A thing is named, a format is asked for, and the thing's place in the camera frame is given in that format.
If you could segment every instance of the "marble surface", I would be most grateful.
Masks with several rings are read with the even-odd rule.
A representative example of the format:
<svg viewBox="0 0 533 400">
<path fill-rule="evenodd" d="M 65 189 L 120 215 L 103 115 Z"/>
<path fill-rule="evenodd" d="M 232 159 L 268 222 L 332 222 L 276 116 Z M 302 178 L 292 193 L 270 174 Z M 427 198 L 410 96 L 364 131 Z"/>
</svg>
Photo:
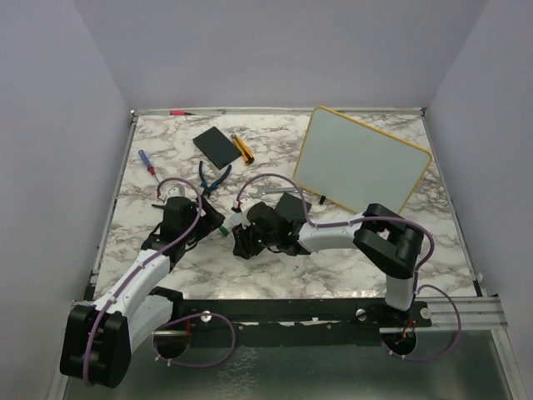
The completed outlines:
<svg viewBox="0 0 533 400">
<path fill-rule="evenodd" d="M 365 123 L 430 148 L 426 132 L 416 115 L 354 115 Z M 160 222 L 162 211 L 151 207 L 156 182 L 147 173 L 137 152 L 145 150 L 161 177 L 182 177 L 199 186 L 197 174 L 205 156 L 192 138 L 216 126 L 228 137 L 238 134 L 252 149 L 256 161 L 249 167 L 242 159 L 210 198 L 229 217 L 241 185 L 258 173 L 274 172 L 290 177 L 296 164 L 309 115 L 217 115 L 140 117 L 132 142 L 124 179 L 102 258 L 95 298 L 107 291 L 137 256 L 142 241 Z M 219 172 L 206 162 L 208 181 Z M 286 186 L 275 178 L 260 183 Z M 262 198 L 274 205 L 280 195 Z M 350 213 L 335 204 L 318 204 L 307 194 L 315 220 L 343 219 Z M 421 283 L 434 284 L 453 296 L 475 295 L 465 255 L 446 200 L 436 165 L 431 164 L 401 215 L 432 232 L 436 240 L 433 258 L 421 269 Z M 233 256 L 233 237 L 214 232 L 176 265 L 160 286 L 180 290 L 186 298 L 341 298 L 381 296 L 385 276 L 366 257 L 354 250 L 327 250 L 311 256 L 288 257 L 264 251 L 250 260 Z M 422 252 L 428 248 L 424 242 Z"/>
</svg>

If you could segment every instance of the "yellow frame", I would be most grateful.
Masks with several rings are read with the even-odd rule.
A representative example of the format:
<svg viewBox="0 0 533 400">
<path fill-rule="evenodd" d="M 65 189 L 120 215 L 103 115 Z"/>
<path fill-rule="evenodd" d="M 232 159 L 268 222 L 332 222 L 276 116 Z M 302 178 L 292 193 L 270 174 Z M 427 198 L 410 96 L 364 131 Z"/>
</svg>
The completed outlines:
<svg viewBox="0 0 533 400">
<path fill-rule="evenodd" d="M 431 163 L 433 162 L 433 155 L 431 154 L 431 152 L 429 150 L 427 150 L 426 148 L 423 148 L 423 147 L 420 147 L 418 146 L 417 144 L 414 144 L 414 143 L 411 143 L 411 142 L 407 142 L 407 140 L 405 139 L 402 139 L 401 137 L 397 137 L 397 136 L 394 136 L 394 135 L 391 135 L 390 133 L 387 133 L 387 132 L 384 132 L 380 129 L 377 129 L 376 127 L 371 127 L 370 125 L 364 123 L 364 122 L 361 122 L 361 121 L 357 121 L 356 119 L 353 119 L 353 118 L 350 118 L 348 117 L 347 115 L 344 115 L 344 114 L 341 114 L 340 112 L 337 112 L 335 110 L 331 110 L 330 108 L 328 107 L 324 107 L 324 106 L 318 106 L 318 107 L 315 107 L 315 109 L 313 109 L 313 112 L 311 113 L 311 119 L 309 120 L 309 124 L 307 125 L 307 130 L 306 130 L 306 136 L 303 138 L 303 144 L 301 145 L 301 149 L 300 149 L 300 153 L 298 154 L 298 160 L 296 161 L 296 166 L 294 167 L 294 172 L 292 173 L 292 180 L 294 182 L 296 182 L 298 184 L 298 186 L 300 186 L 300 188 L 303 188 L 305 190 L 307 190 L 308 192 L 311 192 L 311 193 L 315 193 L 317 194 L 318 196 L 322 196 L 319 192 L 317 192 L 316 190 L 313 190 L 311 189 L 310 187 L 306 187 L 306 186 L 303 186 L 302 184 L 300 184 L 297 180 L 296 180 L 296 171 L 298 170 L 298 165 L 300 164 L 300 157 L 301 157 L 301 154 L 303 153 L 303 149 L 304 147 L 306 146 L 306 140 L 307 140 L 307 134 L 309 133 L 309 127 L 311 126 L 311 123 L 313 122 L 313 117 L 315 116 L 315 111 L 316 110 L 319 110 L 319 109 L 322 109 L 324 111 L 328 111 L 329 113 L 333 113 L 333 114 L 336 114 L 338 115 L 339 117 L 343 117 L 345 119 L 347 119 L 348 121 L 352 121 L 353 123 L 358 123 L 359 125 L 362 125 L 363 127 L 365 128 L 369 128 L 371 129 L 372 131 L 376 131 L 378 133 L 381 133 L 382 135 L 386 135 L 388 136 L 389 138 L 392 138 L 392 139 L 395 139 L 397 140 L 398 142 L 402 142 L 408 146 L 411 146 L 413 148 L 417 148 L 418 150 L 422 150 L 422 152 L 426 153 L 428 156 L 430 156 L 430 161 L 427 163 L 426 167 L 424 168 L 424 170 L 422 171 L 421 175 L 418 177 L 418 180 L 416 181 L 415 183 L 415 186 L 413 186 L 411 192 L 409 193 L 409 196 L 407 196 L 406 200 L 404 201 L 404 203 L 401 205 L 400 207 L 400 210 L 398 211 L 399 213 L 401 213 L 401 211 L 403 211 L 403 209 L 405 208 L 407 202 L 409 201 L 409 199 L 411 198 L 411 196 L 413 195 L 413 192 L 415 191 L 416 187 L 420 184 L 422 178 L 424 177 L 424 174 L 426 173 L 427 171 L 427 168 L 430 167 Z M 341 204 L 339 202 L 336 202 L 335 200 L 332 200 L 328 197 L 326 197 L 330 202 L 332 203 L 335 203 L 335 204 L 338 204 L 339 206 L 349 210 L 349 211 L 352 211 L 353 213 L 359 213 L 360 211 L 358 210 L 354 210 L 353 208 L 350 208 L 350 207 L 347 207 L 345 206 L 344 204 Z"/>
</svg>

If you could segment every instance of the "pliers handle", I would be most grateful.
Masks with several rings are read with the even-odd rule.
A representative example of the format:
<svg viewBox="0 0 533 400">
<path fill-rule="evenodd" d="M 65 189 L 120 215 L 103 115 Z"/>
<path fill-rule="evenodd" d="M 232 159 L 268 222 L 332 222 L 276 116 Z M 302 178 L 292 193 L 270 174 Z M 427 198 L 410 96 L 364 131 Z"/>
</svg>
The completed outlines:
<svg viewBox="0 0 533 400">
<path fill-rule="evenodd" d="M 224 173 L 208 187 L 206 177 L 203 174 L 203 161 L 200 161 L 200 165 L 198 166 L 198 175 L 200 175 L 200 179 L 202 180 L 202 183 L 200 184 L 200 186 L 204 188 L 203 194 L 209 197 L 211 192 L 215 190 L 216 188 L 218 188 L 222 182 L 224 182 L 224 180 L 230 174 L 231 170 L 232 170 L 232 165 L 230 164 L 227 166 L 226 171 L 224 171 Z"/>
</svg>

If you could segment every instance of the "metal wrench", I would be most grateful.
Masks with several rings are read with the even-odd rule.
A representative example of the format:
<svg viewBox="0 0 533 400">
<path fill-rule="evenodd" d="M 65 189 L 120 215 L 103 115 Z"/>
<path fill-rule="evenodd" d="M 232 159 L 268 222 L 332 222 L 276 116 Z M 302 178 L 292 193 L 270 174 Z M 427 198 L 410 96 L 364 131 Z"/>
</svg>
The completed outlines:
<svg viewBox="0 0 533 400">
<path fill-rule="evenodd" d="M 253 198 L 260 198 L 265 194 L 271 193 L 284 193 L 284 192 L 297 192 L 295 187 L 263 187 L 263 186 L 254 186 L 256 192 L 250 192 L 250 196 Z"/>
</svg>

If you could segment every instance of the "white wall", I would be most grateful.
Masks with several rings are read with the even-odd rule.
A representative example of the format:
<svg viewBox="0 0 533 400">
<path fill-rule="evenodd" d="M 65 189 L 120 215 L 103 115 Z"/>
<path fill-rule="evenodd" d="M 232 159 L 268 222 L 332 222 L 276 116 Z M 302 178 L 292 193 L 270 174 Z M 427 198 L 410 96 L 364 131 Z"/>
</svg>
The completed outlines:
<svg viewBox="0 0 533 400">
<path fill-rule="evenodd" d="M 74 0 L 131 108 L 428 106 L 486 0 Z"/>
<path fill-rule="evenodd" d="M 0 12 L 0 398 L 44 399 L 82 295 L 128 107 L 70 0 Z"/>
<path fill-rule="evenodd" d="M 500 294 L 533 398 L 533 2 L 490 0 L 428 112 L 477 270 Z"/>
</svg>

